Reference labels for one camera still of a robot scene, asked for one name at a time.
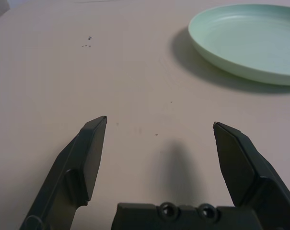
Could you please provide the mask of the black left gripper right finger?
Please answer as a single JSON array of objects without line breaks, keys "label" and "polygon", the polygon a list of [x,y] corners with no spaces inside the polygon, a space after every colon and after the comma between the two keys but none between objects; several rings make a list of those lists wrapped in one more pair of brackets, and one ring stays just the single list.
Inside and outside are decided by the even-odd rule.
[{"label": "black left gripper right finger", "polygon": [[252,209],[263,229],[290,230],[290,191],[240,130],[213,125],[220,170],[236,207]]}]

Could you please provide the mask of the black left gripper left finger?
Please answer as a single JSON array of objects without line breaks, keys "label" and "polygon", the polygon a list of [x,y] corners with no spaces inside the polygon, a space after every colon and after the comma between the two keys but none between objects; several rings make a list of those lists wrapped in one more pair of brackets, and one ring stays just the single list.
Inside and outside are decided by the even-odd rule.
[{"label": "black left gripper left finger", "polygon": [[87,122],[55,159],[22,230],[69,230],[76,210],[87,206],[101,162],[107,117]]}]

